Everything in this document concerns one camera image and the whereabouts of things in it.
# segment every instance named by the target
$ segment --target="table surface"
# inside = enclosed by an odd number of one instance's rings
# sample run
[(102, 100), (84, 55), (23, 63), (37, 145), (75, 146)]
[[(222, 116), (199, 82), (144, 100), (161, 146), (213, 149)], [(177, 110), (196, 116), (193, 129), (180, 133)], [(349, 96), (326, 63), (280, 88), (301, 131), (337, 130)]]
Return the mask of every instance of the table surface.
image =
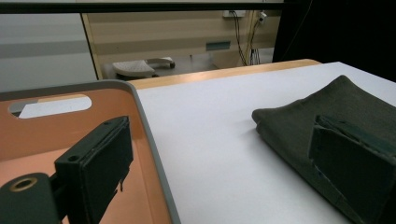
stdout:
[(133, 81), (181, 223), (349, 223), (260, 139), (251, 118), (340, 75), (396, 105), (395, 83), (311, 60)]

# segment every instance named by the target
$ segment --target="dark green cloth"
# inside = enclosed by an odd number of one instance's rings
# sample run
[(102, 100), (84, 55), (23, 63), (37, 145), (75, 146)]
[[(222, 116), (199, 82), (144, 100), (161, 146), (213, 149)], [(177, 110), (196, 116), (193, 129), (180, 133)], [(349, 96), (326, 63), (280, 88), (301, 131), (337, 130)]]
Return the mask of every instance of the dark green cloth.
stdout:
[(396, 108), (363, 91), (347, 77), (340, 76), (304, 99), (278, 108), (257, 109), (252, 113), (257, 132), (264, 141), (330, 203), (356, 223), (376, 223), (379, 217), (363, 218), (339, 189), (318, 174), (308, 158), (317, 115), (346, 120), (395, 148)]

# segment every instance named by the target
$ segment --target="black cable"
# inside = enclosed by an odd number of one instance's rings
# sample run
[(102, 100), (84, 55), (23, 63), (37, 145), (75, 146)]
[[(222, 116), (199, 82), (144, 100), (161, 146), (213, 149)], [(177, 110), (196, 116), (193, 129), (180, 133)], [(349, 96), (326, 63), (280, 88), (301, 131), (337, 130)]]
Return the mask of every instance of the black cable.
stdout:
[[(254, 23), (254, 26), (253, 26), (253, 33), (252, 33), (252, 35), (251, 35), (251, 38), (250, 38), (250, 40), (249, 40), (249, 45), (251, 46), (251, 47), (253, 47), (253, 38), (254, 38), (254, 35), (256, 34), (256, 30), (257, 30), (257, 28), (259, 27), (259, 20), (256, 20), (256, 22)], [(252, 63), (253, 61), (251, 60), (251, 58), (253, 57), (253, 55), (254, 54), (256, 54), (257, 52), (255, 51), (255, 50), (253, 50), (252, 51), (252, 53), (250, 54), (250, 65), (253, 65), (254, 63)]]
[(239, 20), (238, 20), (238, 16), (237, 16), (235, 11), (230, 11), (230, 12), (233, 13), (233, 21), (234, 21), (234, 25), (235, 25), (236, 42), (238, 44), (239, 56), (241, 57), (242, 64), (244, 66), (247, 66), (248, 64), (247, 64), (247, 61), (245, 59), (244, 53), (242, 52), (241, 44), (240, 44), (240, 41), (239, 41), (239, 37), (240, 36), (239, 36)]
[(257, 60), (257, 50), (256, 50), (256, 49), (254, 49), (254, 62), (255, 62), (255, 64), (258, 63), (258, 60)]
[(257, 49), (257, 60), (259, 61), (259, 63), (258, 64), (261, 64), (262, 62), (260, 62), (260, 52), (259, 52), (259, 50)]

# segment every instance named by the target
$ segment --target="folded fabric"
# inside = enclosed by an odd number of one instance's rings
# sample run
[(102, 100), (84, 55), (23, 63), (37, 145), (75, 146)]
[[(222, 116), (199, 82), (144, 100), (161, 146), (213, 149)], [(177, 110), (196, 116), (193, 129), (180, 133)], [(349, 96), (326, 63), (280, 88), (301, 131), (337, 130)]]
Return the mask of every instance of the folded fabric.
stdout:
[(351, 220), (396, 223), (396, 107), (340, 76), (252, 117), (263, 140)]

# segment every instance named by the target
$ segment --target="gray floor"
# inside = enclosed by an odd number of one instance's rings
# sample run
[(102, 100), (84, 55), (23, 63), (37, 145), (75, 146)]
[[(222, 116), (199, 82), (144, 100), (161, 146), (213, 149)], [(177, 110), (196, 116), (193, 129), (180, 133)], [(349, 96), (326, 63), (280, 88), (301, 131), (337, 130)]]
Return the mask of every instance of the gray floor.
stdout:
[[(259, 49), (260, 63), (271, 63), (274, 49)], [(155, 70), (155, 74), (160, 77), (188, 74), (194, 72), (217, 70), (212, 62), (210, 53), (195, 54), (184, 57), (172, 57), (175, 68), (170, 68), (169, 63), (154, 63), (149, 66)], [(111, 64), (102, 66), (106, 78), (119, 78), (116, 76)]]

